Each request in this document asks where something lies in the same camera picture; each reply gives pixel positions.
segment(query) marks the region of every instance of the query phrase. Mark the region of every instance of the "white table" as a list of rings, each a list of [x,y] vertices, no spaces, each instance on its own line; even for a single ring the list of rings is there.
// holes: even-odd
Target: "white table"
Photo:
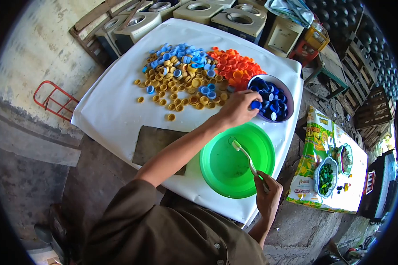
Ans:
[[[187,43],[197,48],[235,49],[242,56],[254,58],[267,73],[284,82],[292,93],[295,110],[285,123],[267,123],[258,118],[252,122],[270,136],[276,152],[276,166],[272,174],[277,178],[292,141],[302,98],[303,80],[301,64],[280,58],[267,50],[224,31],[181,19],[169,19],[144,36],[127,53],[114,62],[93,84],[77,105],[71,123],[100,143],[113,154],[139,169],[132,162],[138,133],[143,125],[161,129],[190,132],[202,124],[219,108],[201,111],[187,106],[176,113],[176,120],[168,122],[165,115],[170,111],[151,102],[144,89],[133,84],[144,80],[141,72],[149,50],[156,50],[164,43]],[[136,103],[140,96],[143,104]],[[199,168],[199,154],[188,164],[184,176],[174,175],[163,183],[165,188],[203,207],[249,225],[258,210],[255,195],[245,199],[230,199],[214,192],[205,182]]]

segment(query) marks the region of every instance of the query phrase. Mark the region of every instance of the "hand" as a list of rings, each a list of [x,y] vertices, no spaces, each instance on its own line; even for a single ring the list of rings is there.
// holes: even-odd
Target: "hand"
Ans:
[[[261,95],[252,90],[236,92],[230,96],[230,99],[215,117],[220,124],[226,127],[225,129],[247,123],[259,112],[259,109],[248,109],[254,100],[262,102]]]
[[[263,220],[270,227],[276,216],[283,186],[266,173],[259,170],[257,170],[257,173],[263,178],[263,180],[257,176],[254,177],[256,187],[256,206],[261,213]],[[270,190],[268,193],[265,193],[262,181],[267,183],[268,189]]]

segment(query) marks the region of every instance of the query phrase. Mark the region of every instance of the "person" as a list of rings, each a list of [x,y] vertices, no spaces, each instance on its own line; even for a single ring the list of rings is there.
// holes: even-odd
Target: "person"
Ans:
[[[264,240],[275,218],[282,186],[264,172],[255,177],[260,220],[247,234],[233,221],[194,203],[154,205],[156,187],[175,174],[214,136],[242,125],[259,110],[249,110],[259,93],[234,93],[220,112],[150,159],[122,187],[90,231],[83,264],[268,264]],[[265,181],[269,192],[265,193]]]

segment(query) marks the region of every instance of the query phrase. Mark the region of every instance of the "toothbrush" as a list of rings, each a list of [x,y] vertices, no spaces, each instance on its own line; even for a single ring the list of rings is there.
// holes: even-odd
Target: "toothbrush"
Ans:
[[[245,150],[243,149],[243,147],[239,144],[239,142],[236,141],[236,140],[233,140],[233,141],[231,142],[231,145],[234,147],[234,149],[236,149],[236,151],[239,151],[239,150],[240,150],[240,151],[242,151],[242,152],[245,154],[245,156],[249,159],[249,169],[251,170],[252,174],[253,174],[254,176],[259,177],[259,175],[258,175],[258,173],[256,172],[256,169],[255,169],[255,167],[254,167],[254,165],[253,165],[253,163],[252,163],[252,158],[249,156],[248,152],[245,151]],[[265,183],[265,180],[262,180],[262,182],[263,182],[263,184],[264,184],[264,191],[265,191],[266,193],[268,193],[268,192],[269,192],[269,189],[268,189],[267,183]]]

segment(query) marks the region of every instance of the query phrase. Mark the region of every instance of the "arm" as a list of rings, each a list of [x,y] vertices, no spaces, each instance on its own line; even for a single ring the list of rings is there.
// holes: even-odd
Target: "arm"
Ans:
[[[280,201],[283,186],[275,179],[262,171],[257,171],[262,179],[267,183],[269,192],[265,193],[262,180],[254,177],[256,187],[256,206],[261,213],[261,219],[249,231],[249,235],[264,248],[264,241],[273,224],[278,204]]]
[[[157,187],[189,162],[214,136],[229,128],[242,125],[256,116],[258,109],[248,110],[254,100],[262,102],[257,92],[245,90],[234,93],[219,113],[146,162],[138,171],[136,178],[146,180]]]

